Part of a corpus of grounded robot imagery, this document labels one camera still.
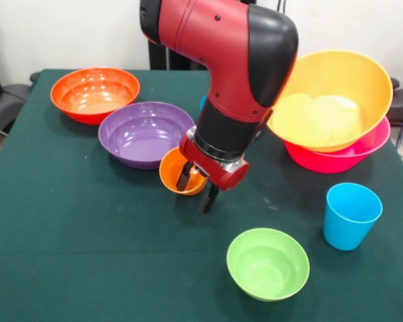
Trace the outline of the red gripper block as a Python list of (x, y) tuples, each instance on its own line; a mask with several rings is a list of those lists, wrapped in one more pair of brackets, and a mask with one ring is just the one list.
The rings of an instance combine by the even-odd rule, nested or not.
[(183, 136), (179, 151), (186, 159), (181, 174), (177, 181), (177, 190), (184, 191), (190, 179), (192, 167), (196, 167), (199, 173), (208, 178), (213, 184), (208, 195), (201, 204), (201, 211), (208, 213), (212, 208), (220, 190), (233, 189), (249, 171), (249, 163), (243, 157), (236, 161), (218, 161), (205, 154), (195, 144), (196, 127), (191, 127)]

